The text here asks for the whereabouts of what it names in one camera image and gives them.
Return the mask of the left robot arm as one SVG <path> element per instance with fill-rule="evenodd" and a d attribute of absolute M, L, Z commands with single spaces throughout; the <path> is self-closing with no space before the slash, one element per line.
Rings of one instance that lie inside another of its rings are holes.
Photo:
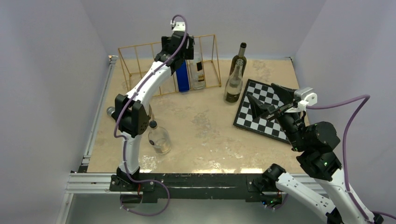
<path fill-rule="evenodd" d="M 138 188 L 139 151 L 142 134 L 149 125 L 149 103 L 159 87 L 181 67 L 193 59 L 194 39 L 186 31 L 175 31 L 162 37 L 162 50 L 155 56 L 149 71 L 128 93 L 115 98 L 115 138 L 122 139 L 121 163 L 116 177 L 128 191 Z"/>

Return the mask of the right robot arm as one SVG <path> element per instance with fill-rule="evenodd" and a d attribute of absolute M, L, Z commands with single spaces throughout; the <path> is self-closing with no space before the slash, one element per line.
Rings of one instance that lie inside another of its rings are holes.
<path fill-rule="evenodd" d="M 340 162 L 334 149 L 346 139 L 337 136 L 333 124 L 321 121 L 306 125 L 301 112 L 315 108 L 317 94 L 310 88 L 290 89 L 271 84 L 283 105 L 275 107 L 261 102 L 252 94 L 247 98 L 253 119 L 276 120 L 303 171 L 318 183 L 326 195 L 322 196 L 299 182 L 284 168 L 272 164 L 262 174 L 264 188 L 279 190 L 297 199 L 327 224 L 381 224 L 379 212 L 368 209 L 349 183 L 347 167 Z"/>

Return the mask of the clear bottle dark label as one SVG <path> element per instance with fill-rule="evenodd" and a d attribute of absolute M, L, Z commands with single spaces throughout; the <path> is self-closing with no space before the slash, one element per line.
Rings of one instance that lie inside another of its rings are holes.
<path fill-rule="evenodd" d="M 240 97 L 242 89 L 242 66 L 243 61 L 237 60 L 235 69 L 226 83 L 224 100 L 228 103 L 236 103 Z"/>

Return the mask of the clear bottle gold white label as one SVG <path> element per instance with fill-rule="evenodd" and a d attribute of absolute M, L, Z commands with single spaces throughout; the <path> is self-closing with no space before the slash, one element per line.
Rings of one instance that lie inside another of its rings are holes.
<path fill-rule="evenodd" d="M 155 120 L 149 122 L 148 140 L 155 152 L 159 155 L 165 155 L 171 150 L 171 141 L 168 131 L 159 126 Z"/>

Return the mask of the dark green wine bottle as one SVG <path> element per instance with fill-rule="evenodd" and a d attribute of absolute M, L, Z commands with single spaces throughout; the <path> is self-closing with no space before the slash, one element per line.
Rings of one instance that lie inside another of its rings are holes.
<path fill-rule="evenodd" d="M 233 73 L 233 71 L 234 71 L 234 69 L 235 69 L 235 66 L 236 66 L 236 62 L 237 62 L 237 60 L 240 59 L 240 60 L 243 61 L 243 66 L 242 66 L 242 77 L 243 77 L 244 71 L 245 71 L 245 67 L 246 67 L 246 64 L 247 64 L 247 59 L 246 59 L 246 57 L 245 57 L 245 50 L 246 50 L 246 47 L 247 47 L 247 44 L 246 44 L 245 42 L 242 42 L 242 43 L 240 44 L 240 48 L 239 48 L 238 54 L 235 55 L 235 56 L 232 58 L 232 63 L 231 63 L 229 75 L 232 75 L 232 73 Z"/>

